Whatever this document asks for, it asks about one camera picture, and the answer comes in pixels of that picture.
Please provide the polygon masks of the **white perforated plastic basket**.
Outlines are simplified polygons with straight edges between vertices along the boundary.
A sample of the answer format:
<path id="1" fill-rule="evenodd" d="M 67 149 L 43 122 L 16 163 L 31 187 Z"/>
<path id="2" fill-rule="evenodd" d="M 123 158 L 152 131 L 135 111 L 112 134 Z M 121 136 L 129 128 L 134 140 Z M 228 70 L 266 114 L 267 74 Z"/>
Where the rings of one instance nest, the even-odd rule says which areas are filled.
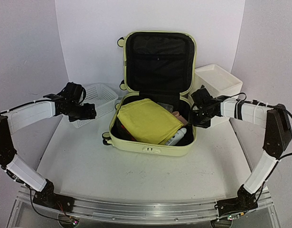
<path id="1" fill-rule="evenodd" d="M 95 83 L 85 87 L 86 96 L 84 103 L 94 104 L 96 119 L 114 110 L 118 95 L 107 85 Z"/>

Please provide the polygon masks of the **pale green hard-shell suitcase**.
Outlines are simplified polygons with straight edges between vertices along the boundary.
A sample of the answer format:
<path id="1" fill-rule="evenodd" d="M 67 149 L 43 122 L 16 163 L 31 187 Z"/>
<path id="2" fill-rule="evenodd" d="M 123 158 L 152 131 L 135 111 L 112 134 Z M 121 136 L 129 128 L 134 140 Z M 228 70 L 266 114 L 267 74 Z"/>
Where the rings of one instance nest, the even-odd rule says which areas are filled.
<path id="1" fill-rule="evenodd" d="M 128 94 L 115 107 L 144 98 L 173 106 L 188 118 L 192 106 L 190 90 L 194 85 L 197 44 L 194 38 L 174 31 L 136 31 L 118 39 L 123 48 L 124 80 L 120 84 Z M 187 125 L 184 137 L 175 146 L 126 140 L 120 121 L 114 115 L 109 130 L 102 134 L 103 144 L 145 154 L 180 157 L 186 155 L 197 138 L 197 130 Z"/>

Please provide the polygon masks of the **yellow cloth garment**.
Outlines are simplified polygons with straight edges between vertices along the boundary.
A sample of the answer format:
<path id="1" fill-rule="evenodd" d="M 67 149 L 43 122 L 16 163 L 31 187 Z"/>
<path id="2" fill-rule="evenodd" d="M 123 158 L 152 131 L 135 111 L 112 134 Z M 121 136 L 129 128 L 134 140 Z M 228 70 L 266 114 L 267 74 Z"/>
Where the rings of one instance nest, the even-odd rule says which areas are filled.
<path id="1" fill-rule="evenodd" d="M 164 145 L 184 124 L 146 98 L 122 105 L 117 118 L 138 142 Z"/>

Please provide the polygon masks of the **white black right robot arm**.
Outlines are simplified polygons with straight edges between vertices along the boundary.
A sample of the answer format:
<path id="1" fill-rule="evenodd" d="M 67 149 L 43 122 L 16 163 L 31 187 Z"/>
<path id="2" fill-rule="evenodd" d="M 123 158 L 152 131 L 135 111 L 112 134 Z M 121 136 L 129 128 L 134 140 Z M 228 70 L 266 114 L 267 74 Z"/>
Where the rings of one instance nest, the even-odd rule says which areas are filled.
<path id="1" fill-rule="evenodd" d="M 214 117 L 228 117 L 264 129 L 261 157 L 251 174 L 239 187 L 236 197 L 218 200 L 215 205 L 220 217 L 256 209 L 263 188 L 276 166 L 285 157 L 292 156 L 292 152 L 285 154 L 292 140 L 292 114 L 282 104 L 271 105 L 225 95 L 216 98 L 194 96 L 192 101 L 189 122 L 193 126 L 208 128 Z"/>

